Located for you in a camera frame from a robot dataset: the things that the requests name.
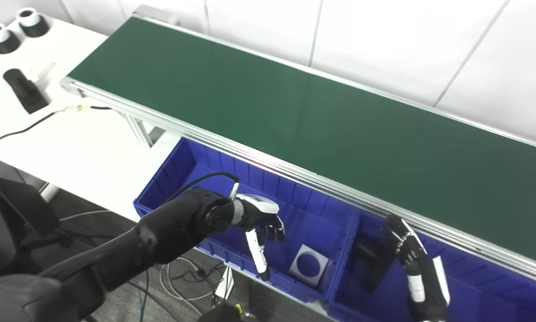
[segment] green conveyor belt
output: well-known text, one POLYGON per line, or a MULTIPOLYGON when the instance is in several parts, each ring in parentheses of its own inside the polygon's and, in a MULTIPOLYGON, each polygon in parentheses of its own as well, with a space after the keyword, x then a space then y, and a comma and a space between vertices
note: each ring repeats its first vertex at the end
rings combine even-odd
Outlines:
POLYGON ((69 77, 536 259, 536 147, 130 18, 69 77))

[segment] robotic arm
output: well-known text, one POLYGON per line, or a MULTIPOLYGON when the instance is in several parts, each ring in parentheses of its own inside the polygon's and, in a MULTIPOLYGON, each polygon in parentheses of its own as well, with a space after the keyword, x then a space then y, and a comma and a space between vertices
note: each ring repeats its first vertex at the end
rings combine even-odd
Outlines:
POLYGON ((278 209, 276 203, 261 196, 242 194, 227 198, 204 188, 191 188, 143 216, 123 235, 39 276, 0 278, 0 303, 15 308, 0 310, 0 321, 80 321, 102 305, 106 292, 155 263, 173 261, 208 234, 222 232, 229 226, 241 227, 247 236, 255 232, 256 240, 247 238, 252 256, 262 277, 269 276, 261 234, 256 233, 256 228, 268 230, 269 237, 282 241, 284 228, 277 216, 278 209))
POLYGON ((407 274, 409 309, 417 322, 447 322, 450 293, 441 257, 431 258, 417 233, 399 216, 386 223, 398 241, 395 253, 407 274))

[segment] black chair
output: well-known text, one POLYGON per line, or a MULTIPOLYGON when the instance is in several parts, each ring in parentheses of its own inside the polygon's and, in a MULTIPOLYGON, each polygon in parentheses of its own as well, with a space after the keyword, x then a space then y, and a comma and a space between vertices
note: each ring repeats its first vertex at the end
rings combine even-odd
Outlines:
POLYGON ((0 276, 40 273, 31 251, 55 243, 67 247, 73 240, 57 230, 59 225, 35 187, 0 178, 0 276))

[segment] blue storage bin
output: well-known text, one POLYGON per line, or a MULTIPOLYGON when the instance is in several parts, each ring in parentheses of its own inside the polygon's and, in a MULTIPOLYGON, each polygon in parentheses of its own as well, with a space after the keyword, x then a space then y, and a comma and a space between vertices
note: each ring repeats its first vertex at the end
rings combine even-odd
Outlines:
MULTIPOLYGON (((162 163, 135 199, 135 208, 143 216, 184 184, 216 171, 233 173, 241 178, 239 192, 263 195, 280 205, 279 215, 286 227, 286 240, 284 243, 265 242, 264 253, 271 272, 267 283, 302 301, 329 298, 329 286, 338 272, 337 263, 351 247, 359 220, 358 208, 188 139, 181 139, 162 163), (302 244, 329 258, 329 264, 314 288, 288 273, 302 244)), ((225 177, 212 177, 198 186, 228 195, 233 182, 225 177)), ((226 232, 214 233, 198 247, 258 277, 245 234, 240 228, 231 227, 226 232)))
MULTIPOLYGON (((380 218, 362 214, 357 234, 380 242, 380 218)), ((441 256, 450 291, 450 322, 536 322, 536 281, 432 238, 419 235, 429 255, 441 256)), ((411 322, 407 280, 398 261, 372 293, 360 287, 370 267, 348 252, 331 285, 329 316, 343 322, 411 322)))

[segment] white table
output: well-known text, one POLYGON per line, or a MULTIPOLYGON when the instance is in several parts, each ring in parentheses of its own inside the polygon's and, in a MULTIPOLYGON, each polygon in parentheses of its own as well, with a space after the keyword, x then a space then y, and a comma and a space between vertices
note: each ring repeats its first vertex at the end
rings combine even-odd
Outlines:
MULTIPOLYGON (((23 130, 68 105, 95 104, 65 92, 59 80, 106 36, 60 20, 49 22, 51 30, 39 38, 25 37, 16 22, 8 27, 22 39, 22 45, 0 55, 0 136, 23 130), (44 79, 51 104, 28 114, 3 74, 18 68, 31 78, 51 63, 55 65, 44 79)), ((26 133, 2 139, 0 161, 137 222, 133 200, 179 139, 166 132, 149 149, 139 145, 117 112, 61 112, 26 133)))

